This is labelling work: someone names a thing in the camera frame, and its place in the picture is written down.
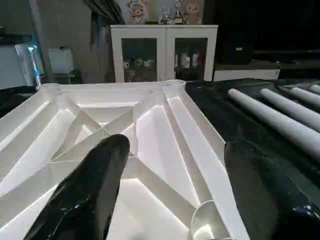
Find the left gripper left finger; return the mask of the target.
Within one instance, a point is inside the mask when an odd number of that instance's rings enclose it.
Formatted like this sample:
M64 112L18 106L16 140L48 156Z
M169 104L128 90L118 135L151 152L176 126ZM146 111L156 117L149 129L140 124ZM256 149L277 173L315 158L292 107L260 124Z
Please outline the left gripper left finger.
M57 186L24 239L104 240L129 152L125 135L101 140Z

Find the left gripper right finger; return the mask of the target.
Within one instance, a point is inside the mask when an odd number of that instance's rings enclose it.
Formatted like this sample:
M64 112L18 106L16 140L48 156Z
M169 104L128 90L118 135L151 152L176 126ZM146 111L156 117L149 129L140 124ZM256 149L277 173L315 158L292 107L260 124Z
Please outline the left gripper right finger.
M318 240L320 206L289 177L279 158L246 140L228 142L225 167L252 240Z

